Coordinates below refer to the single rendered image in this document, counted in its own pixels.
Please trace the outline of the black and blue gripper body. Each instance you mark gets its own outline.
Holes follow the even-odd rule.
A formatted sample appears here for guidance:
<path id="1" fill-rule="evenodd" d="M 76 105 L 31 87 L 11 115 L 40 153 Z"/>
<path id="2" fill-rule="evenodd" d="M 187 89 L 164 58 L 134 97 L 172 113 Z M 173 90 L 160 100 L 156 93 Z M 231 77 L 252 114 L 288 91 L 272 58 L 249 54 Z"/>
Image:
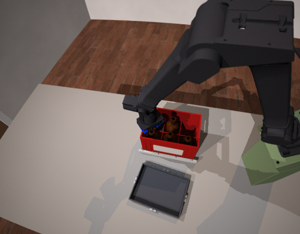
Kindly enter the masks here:
<path id="1" fill-rule="evenodd" d="M 156 114 L 153 117 L 146 117 L 143 115 L 144 122 L 141 120 L 141 118 L 137 118 L 137 124 L 141 128 L 141 130 L 145 131 L 146 129 L 150 128 L 153 129 L 154 127 L 160 125 L 164 122 L 163 116 L 159 113 L 159 111 L 156 109 Z"/>

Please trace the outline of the brown glass bottle with cream label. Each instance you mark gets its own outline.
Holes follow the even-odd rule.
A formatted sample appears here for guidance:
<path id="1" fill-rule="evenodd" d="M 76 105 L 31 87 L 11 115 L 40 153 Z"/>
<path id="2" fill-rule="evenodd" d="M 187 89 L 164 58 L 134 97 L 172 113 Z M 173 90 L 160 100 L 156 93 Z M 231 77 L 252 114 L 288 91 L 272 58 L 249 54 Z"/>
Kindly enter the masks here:
<path id="1" fill-rule="evenodd" d="M 148 138 L 153 138 L 153 139 L 158 139 L 159 140 L 159 135 L 157 132 L 155 132 L 154 130 L 149 130 L 149 132 L 146 134 L 145 137 L 148 137 Z"/>

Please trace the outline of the red crate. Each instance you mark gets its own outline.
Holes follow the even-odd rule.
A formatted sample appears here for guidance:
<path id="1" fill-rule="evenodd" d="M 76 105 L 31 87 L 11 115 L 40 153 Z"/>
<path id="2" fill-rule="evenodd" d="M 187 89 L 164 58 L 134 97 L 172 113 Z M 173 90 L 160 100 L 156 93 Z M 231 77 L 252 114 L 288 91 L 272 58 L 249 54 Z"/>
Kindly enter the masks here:
<path id="1" fill-rule="evenodd" d="M 194 159 L 199 149 L 202 115 L 158 107 L 156 107 L 156 109 L 164 117 L 163 131 L 154 130 L 158 133 L 159 140 L 145 137 L 146 134 L 142 131 L 140 140 L 143 150 Z M 163 136 L 168 133 L 166 132 L 166 123 L 172 117 L 176 117 L 176 120 L 180 124 L 179 133 L 174 134 L 177 138 L 177 143 L 162 140 Z M 194 146 L 179 144 L 180 140 L 186 136 L 191 137 Z"/>

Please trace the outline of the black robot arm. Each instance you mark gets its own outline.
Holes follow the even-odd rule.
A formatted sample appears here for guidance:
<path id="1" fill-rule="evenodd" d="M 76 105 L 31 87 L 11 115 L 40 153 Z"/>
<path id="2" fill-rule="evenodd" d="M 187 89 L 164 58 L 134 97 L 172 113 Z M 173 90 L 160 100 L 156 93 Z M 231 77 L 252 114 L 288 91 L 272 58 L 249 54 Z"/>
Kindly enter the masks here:
<path id="1" fill-rule="evenodd" d="M 123 109 L 144 122 L 185 82 L 201 84 L 220 68 L 248 66 L 264 116 L 261 141 L 277 145 L 282 157 L 300 155 L 300 122 L 290 105 L 292 61 L 293 1 L 207 0 L 140 94 L 125 95 Z"/>

